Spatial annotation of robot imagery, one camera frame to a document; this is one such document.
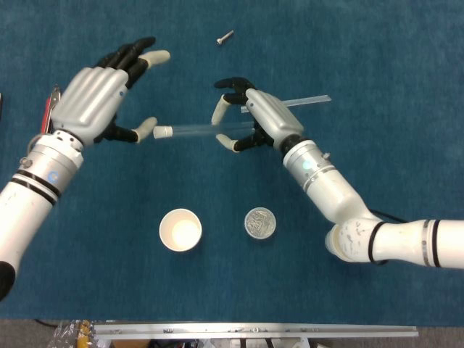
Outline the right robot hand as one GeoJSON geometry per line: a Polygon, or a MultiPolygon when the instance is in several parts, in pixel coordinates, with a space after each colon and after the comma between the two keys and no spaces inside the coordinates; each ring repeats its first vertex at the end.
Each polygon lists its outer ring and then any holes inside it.
{"type": "Polygon", "coordinates": [[[241,77],[224,78],[214,83],[215,88],[232,88],[223,94],[212,114],[211,124],[221,123],[231,105],[245,106],[254,119],[253,133],[243,139],[233,140],[225,134],[215,138],[226,149],[238,153],[264,144],[280,149],[289,136],[301,136],[303,125],[280,99],[257,89],[249,80],[241,77]]]}

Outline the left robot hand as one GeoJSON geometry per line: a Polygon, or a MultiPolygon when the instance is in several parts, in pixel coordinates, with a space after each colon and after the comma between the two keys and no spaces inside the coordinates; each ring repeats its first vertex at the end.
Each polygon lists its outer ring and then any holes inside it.
{"type": "Polygon", "coordinates": [[[79,71],[51,112],[54,135],[75,138],[83,146],[92,146],[103,139],[143,141],[157,125],[155,117],[148,117],[134,129],[118,126],[116,118],[120,105],[138,79],[171,58],[167,50],[145,51],[155,41],[155,37],[149,36],[125,43],[94,66],[79,71]]]}

